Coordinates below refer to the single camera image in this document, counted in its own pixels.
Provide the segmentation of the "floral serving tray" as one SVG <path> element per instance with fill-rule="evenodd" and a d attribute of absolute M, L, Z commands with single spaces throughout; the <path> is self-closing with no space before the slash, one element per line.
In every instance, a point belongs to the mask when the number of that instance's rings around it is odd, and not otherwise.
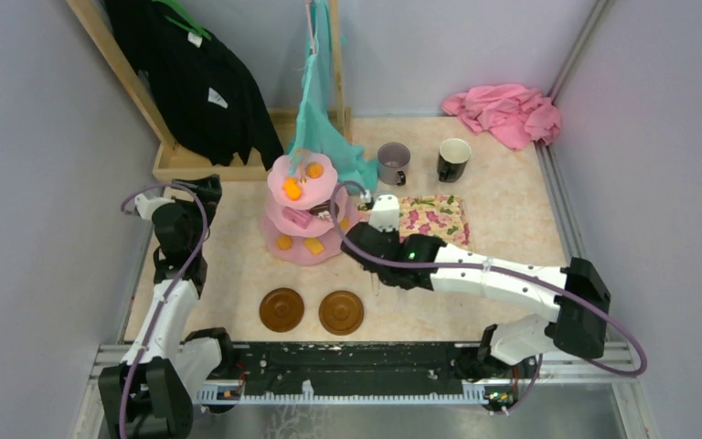
<path fill-rule="evenodd" d="M 463 199 L 456 195 L 399 198 L 399 237 L 436 236 L 464 248 L 471 247 L 471 231 Z"/>

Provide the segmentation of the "black mug white inside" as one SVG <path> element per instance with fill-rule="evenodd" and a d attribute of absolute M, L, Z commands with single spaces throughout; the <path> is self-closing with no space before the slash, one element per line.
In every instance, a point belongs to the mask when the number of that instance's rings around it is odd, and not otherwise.
<path fill-rule="evenodd" d="M 471 157 L 472 148 L 466 141 L 458 138 L 444 140 L 439 146 L 438 179 L 444 183 L 458 181 Z"/>

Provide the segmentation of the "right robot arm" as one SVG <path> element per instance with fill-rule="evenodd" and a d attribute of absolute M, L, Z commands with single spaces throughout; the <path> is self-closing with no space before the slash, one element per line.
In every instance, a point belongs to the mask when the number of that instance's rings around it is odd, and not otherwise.
<path fill-rule="evenodd" d="M 574 257 L 566 267 L 525 265 L 485 257 L 435 236 L 400 239 L 365 222 L 348 231 L 341 249 L 388 286 L 476 294 L 526 309 L 527 316 L 516 322 L 485 330 L 478 364 L 490 377 L 549 351 L 583 359 L 604 354 L 611 295 L 586 259 Z"/>

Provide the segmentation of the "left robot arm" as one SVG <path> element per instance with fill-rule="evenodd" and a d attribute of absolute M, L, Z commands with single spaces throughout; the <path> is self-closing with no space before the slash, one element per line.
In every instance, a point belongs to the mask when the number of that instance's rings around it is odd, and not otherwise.
<path fill-rule="evenodd" d="M 133 214 L 152 222 L 159 246 L 147 316 L 120 362 L 98 378 L 112 438 L 187 438 L 204 382 L 210 375 L 224 379 L 238 365 L 222 328 L 183 338 L 207 279 L 202 247 L 222 197 L 220 179 L 175 179 L 168 187 L 189 198 L 151 197 L 144 188 L 121 204 L 122 211 L 132 206 Z"/>

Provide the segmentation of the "orange biscuit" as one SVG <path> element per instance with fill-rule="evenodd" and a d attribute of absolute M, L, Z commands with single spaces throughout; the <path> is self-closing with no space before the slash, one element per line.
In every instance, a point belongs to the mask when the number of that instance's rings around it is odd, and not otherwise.
<path fill-rule="evenodd" d="M 325 246 L 318 238 L 305 238 L 303 245 L 313 256 L 318 256 L 325 251 Z"/>

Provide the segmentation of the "chocolate cake slice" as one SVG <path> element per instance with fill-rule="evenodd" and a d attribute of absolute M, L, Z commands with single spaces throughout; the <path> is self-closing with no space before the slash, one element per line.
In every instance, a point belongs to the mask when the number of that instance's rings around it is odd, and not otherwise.
<path fill-rule="evenodd" d="M 321 204 L 311 207 L 308 212 L 320 220 L 330 220 L 331 219 L 331 209 L 333 207 L 333 202 L 327 200 Z"/>

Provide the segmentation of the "orange macaron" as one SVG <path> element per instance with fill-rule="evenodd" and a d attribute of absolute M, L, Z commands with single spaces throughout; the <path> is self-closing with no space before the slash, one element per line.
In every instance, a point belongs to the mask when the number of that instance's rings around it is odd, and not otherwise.
<path fill-rule="evenodd" d="M 304 175 L 310 179 L 320 178 L 324 173 L 324 166 L 319 162 L 311 162 L 305 166 Z"/>
<path fill-rule="evenodd" d="M 283 252 L 288 251 L 293 246 L 293 238 L 291 236 L 282 234 L 276 240 L 276 245 L 280 251 L 283 251 Z"/>

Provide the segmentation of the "brown wooden coaster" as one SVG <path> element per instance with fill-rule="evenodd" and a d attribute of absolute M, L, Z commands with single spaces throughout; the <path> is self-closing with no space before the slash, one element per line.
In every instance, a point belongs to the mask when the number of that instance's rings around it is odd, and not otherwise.
<path fill-rule="evenodd" d="M 289 332 L 303 320 L 303 299 L 291 288 L 274 289 L 261 300 L 259 316 L 262 324 L 270 331 Z"/>
<path fill-rule="evenodd" d="M 322 327 L 327 332 L 347 336 L 361 327 L 365 318 L 365 308 L 358 295 L 338 290 L 322 300 L 318 315 Z"/>

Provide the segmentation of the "pink wafer biscuit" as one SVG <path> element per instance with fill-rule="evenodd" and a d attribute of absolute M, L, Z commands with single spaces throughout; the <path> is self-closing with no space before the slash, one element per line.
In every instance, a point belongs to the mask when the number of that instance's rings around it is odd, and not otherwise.
<path fill-rule="evenodd" d="M 314 218 L 309 210 L 299 210 L 289 207 L 282 208 L 282 216 L 295 227 L 303 230 L 308 228 Z"/>

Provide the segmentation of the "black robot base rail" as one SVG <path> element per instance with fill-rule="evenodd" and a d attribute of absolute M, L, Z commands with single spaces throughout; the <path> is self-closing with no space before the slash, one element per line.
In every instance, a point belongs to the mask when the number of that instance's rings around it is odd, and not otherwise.
<path fill-rule="evenodd" d="M 537 365 L 507 365 L 477 342 L 239 342 L 223 353 L 209 377 L 249 397 L 461 397 L 483 380 L 512 390 Z"/>

